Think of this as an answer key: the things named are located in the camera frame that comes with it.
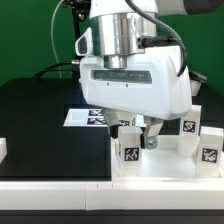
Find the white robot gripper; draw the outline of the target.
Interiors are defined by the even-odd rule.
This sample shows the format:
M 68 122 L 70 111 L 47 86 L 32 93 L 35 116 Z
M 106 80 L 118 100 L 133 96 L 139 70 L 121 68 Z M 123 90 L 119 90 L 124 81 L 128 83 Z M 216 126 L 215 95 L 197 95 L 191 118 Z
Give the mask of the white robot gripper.
M 153 47 L 131 55 L 127 67 L 120 70 L 106 69 L 101 57 L 85 57 L 80 65 L 80 83 L 87 103 L 104 107 L 113 139 L 118 138 L 116 110 L 141 114 L 146 125 L 141 147 L 154 149 L 163 120 L 181 118 L 192 106 L 190 78 L 186 72 L 179 72 L 180 67 L 178 46 Z

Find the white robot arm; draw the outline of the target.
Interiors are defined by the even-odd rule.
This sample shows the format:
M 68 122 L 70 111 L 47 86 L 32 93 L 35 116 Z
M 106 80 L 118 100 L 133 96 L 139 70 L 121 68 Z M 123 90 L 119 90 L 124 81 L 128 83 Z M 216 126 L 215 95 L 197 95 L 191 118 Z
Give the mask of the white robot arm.
M 121 115 L 142 115 L 142 143 L 153 149 L 163 122 L 185 116 L 206 81 L 187 68 L 180 36 L 158 18 L 211 13 L 224 0 L 90 2 L 91 26 L 75 44 L 85 100 L 104 109 L 112 136 L 121 130 Z

